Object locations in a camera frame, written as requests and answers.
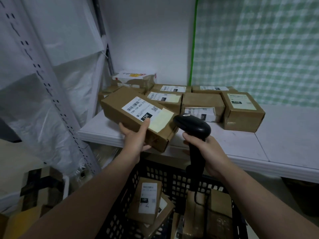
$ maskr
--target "black plastic crate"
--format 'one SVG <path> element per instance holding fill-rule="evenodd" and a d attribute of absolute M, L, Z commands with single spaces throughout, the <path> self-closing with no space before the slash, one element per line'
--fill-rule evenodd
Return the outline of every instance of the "black plastic crate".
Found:
<path fill-rule="evenodd" d="M 174 211 L 184 214 L 187 191 L 190 185 L 190 179 L 186 176 L 186 171 L 146 159 L 141 159 L 131 172 L 123 190 L 112 206 L 96 238 L 144 238 L 134 221 L 128 220 L 125 217 L 140 177 L 148 177 L 162 181 L 162 191 L 175 204 L 176 207 Z M 199 192 L 209 195 L 211 188 L 228 193 L 221 182 L 212 179 L 212 177 L 203 175 L 200 182 Z M 170 239 L 172 215 L 173 213 L 170 218 L 162 224 L 161 228 L 159 228 L 153 238 Z M 233 231 L 235 239 L 248 238 L 246 222 L 234 203 Z"/>

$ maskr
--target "floor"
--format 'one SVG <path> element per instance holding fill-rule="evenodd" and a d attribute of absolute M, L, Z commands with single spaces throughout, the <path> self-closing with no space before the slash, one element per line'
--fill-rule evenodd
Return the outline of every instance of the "floor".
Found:
<path fill-rule="evenodd" d="M 21 143 L 10 143 L 0 139 L 0 205 L 1 199 L 8 197 L 10 194 L 18 194 L 21 187 L 23 173 L 31 170 L 38 169 L 44 166 L 43 162 L 31 153 Z M 158 161 L 162 163 L 175 166 L 185 167 L 187 162 L 185 160 L 172 160 L 169 157 L 152 155 L 147 159 Z M 261 183 L 266 189 L 271 191 L 279 199 L 284 201 L 291 208 L 303 215 L 297 203 L 294 201 L 291 193 L 286 188 L 280 177 L 268 176 L 259 173 L 251 172 L 250 175 Z M 319 226 L 319 218 L 308 217 L 307 219 Z M 247 227 L 249 239 L 258 239 L 250 226 Z"/>

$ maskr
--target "barcode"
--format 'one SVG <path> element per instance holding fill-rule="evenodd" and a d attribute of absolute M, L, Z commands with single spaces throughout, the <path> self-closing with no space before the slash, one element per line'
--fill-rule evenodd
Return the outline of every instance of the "barcode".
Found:
<path fill-rule="evenodd" d="M 132 106 L 127 108 L 128 111 L 132 110 L 134 107 L 136 107 L 139 104 L 139 101 L 135 102 Z"/>

